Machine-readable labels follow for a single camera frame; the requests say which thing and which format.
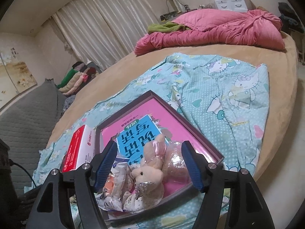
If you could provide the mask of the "pink puff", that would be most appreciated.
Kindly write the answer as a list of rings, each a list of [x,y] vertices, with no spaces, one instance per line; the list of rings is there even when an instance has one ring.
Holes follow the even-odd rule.
[[[164,164],[162,168],[163,181],[188,183],[190,181],[189,172],[181,153],[181,143],[172,141],[166,148]]]

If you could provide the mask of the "beige plush bunny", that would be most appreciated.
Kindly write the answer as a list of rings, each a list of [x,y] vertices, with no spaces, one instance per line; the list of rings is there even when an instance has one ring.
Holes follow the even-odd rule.
[[[147,142],[143,149],[140,167],[131,172],[135,181],[134,193],[138,199],[145,192],[151,192],[163,186],[163,164],[166,153],[165,136],[161,133]]]

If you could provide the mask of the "red tissue box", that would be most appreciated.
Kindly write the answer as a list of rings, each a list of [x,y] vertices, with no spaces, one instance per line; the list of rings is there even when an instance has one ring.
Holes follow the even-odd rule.
[[[61,171],[74,171],[84,163],[90,163],[100,150],[100,131],[82,125],[74,132]]]

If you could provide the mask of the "purple tray box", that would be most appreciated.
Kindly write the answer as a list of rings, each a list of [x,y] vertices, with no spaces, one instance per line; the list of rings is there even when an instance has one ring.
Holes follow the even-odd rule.
[[[223,155],[156,93],[148,91],[97,127],[98,145],[117,144],[117,159],[99,199],[107,222],[123,221],[162,208],[193,189],[181,153],[190,142],[207,162]]]

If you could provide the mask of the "Hello Kitty blue bedsheet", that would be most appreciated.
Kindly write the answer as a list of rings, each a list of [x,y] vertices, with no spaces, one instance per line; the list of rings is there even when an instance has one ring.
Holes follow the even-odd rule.
[[[73,132],[97,127],[147,91],[153,91],[198,129],[223,155],[224,168],[255,173],[269,110],[266,65],[219,55],[174,53],[132,80],[118,93],[98,102],[70,129],[40,152],[34,182],[43,184],[60,167]]]

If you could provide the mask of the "grey quilted sofa cover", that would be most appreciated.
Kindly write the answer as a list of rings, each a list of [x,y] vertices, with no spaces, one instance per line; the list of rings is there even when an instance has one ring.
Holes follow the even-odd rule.
[[[65,100],[53,79],[46,79],[1,115],[1,141],[9,147],[11,179],[17,195],[25,192],[26,185],[38,184],[29,175],[38,167],[39,152],[46,148]]]

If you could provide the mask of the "stack of folded clothes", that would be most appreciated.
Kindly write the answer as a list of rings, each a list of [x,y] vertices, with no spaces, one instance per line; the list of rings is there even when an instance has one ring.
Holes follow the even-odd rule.
[[[76,95],[84,86],[97,77],[101,69],[94,63],[77,61],[65,75],[57,89],[66,97]]]

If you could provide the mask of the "pink quilt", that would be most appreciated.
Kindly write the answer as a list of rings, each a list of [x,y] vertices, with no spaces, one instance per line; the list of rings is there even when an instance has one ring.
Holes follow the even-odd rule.
[[[186,29],[147,34],[136,43],[134,54],[140,56],[163,48],[206,44],[256,46],[279,51],[285,48],[282,21],[260,9],[247,12],[199,9],[179,16],[174,22]]]

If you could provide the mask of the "white curtains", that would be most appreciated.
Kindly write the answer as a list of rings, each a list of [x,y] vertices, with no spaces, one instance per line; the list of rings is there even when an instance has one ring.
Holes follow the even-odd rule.
[[[101,70],[131,53],[157,22],[147,0],[72,0],[52,18],[78,59]]]

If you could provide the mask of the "green garment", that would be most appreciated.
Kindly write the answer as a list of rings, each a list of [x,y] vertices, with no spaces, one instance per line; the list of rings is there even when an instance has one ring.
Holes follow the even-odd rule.
[[[190,30],[190,28],[183,24],[177,24],[170,21],[164,24],[151,24],[150,26],[148,26],[147,33],[148,34],[152,34],[155,32],[172,33],[175,31],[185,31],[185,30]]]

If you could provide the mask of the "white drawer cabinet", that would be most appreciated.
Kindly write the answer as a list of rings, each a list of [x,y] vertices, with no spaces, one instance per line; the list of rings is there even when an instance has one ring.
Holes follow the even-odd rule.
[[[235,12],[247,12],[253,9],[250,0],[215,0],[215,8]]]

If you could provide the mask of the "dark clothes on chair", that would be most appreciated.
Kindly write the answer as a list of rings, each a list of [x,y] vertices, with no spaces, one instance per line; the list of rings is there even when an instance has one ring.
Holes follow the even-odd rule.
[[[278,10],[280,12],[279,18],[281,19],[283,26],[282,31],[290,34],[291,30],[304,33],[303,26],[296,12],[285,2],[278,3]]]

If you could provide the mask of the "wall painting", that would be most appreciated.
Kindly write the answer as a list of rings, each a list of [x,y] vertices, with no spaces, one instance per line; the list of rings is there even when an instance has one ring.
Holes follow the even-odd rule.
[[[14,47],[1,48],[1,109],[12,99],[37,85],[37,81]]]

